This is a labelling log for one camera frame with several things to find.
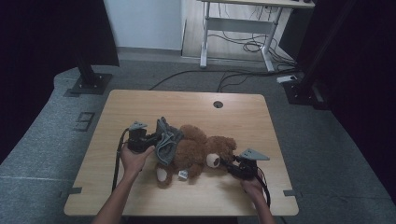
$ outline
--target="wrist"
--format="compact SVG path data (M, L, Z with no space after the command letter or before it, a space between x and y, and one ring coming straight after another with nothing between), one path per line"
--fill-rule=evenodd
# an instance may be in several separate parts
M139 172L136 172L136 171L125 171L122 179L124 179L126 181L134 181L138 175L139 175Z
M264 195L262 195L262 193L258 193L258 192L249 193L249 197L254 204L266 203Z

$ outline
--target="brown teddy bear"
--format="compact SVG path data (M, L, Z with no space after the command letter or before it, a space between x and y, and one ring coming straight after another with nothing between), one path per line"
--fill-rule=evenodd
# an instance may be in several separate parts
M179 173L185 179L191 179L200 175L206 166L226 170L220 165L220 158L233 161L236 143L232 138L206 137L201 129L192 125L183 125L180 130L184 137L177 145L172 162L168 166L158 162L155 167L160 188L170 185L173 174Z

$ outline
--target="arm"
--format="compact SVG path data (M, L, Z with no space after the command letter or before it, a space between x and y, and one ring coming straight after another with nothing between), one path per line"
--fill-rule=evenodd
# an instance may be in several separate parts
M142 154L134 154L124 144L121 150L121 161L124 167L122 180L111 193L92 223L119 223L132 184L145 165L146 158L152 151L154 151L154 147L149 147Z
M262 185L253 178L251 180L241 180L241 186L244 188L250 200L254 203L257 215L261 224L276 224L268 207L264 195L262 194Z

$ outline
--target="tabletop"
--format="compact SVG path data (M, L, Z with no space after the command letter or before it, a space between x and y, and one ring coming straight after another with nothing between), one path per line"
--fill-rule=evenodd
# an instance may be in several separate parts
M214 106L221 102L222 108ZM192 124L207 136L234 138L235 155L253 148L270 157L258 161L264 170L271 193L271 211L275 216L294 216L298 206L291 190L289 175L276 139L273 123L259 94L177 92L177 91L112 91L106 101L91 143L81 164L74 188L64 211L69 216L94 216L111 193L116 149L122 131L133 122L148 125L154 133L156 120L166 117L179 128ZM125 216L254 216L256 211L241 189L239 181L223 171L204 169L192 181L173 178L167 189L160 189L154 170L157 159L152 153L134 182L123 214ZM119 181L123 169L120 168Z
M303 0L298 2L291 0L199 0L202 2L210 3L227 3L227 4L240 4L240 5L259 5L268 7L301 7L313 8L315 3L305 3Z

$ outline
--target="black curtain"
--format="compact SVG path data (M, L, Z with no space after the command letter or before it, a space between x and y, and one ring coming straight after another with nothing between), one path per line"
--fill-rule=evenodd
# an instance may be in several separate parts
M30 127L53 90L53 78L77 66L119 66L103 1L19 0L0 6L1 161Z
M310 66L342 8L351 2L353 7L311 72L326 84L331 111L395 202L396 3L320 0L297 61Z

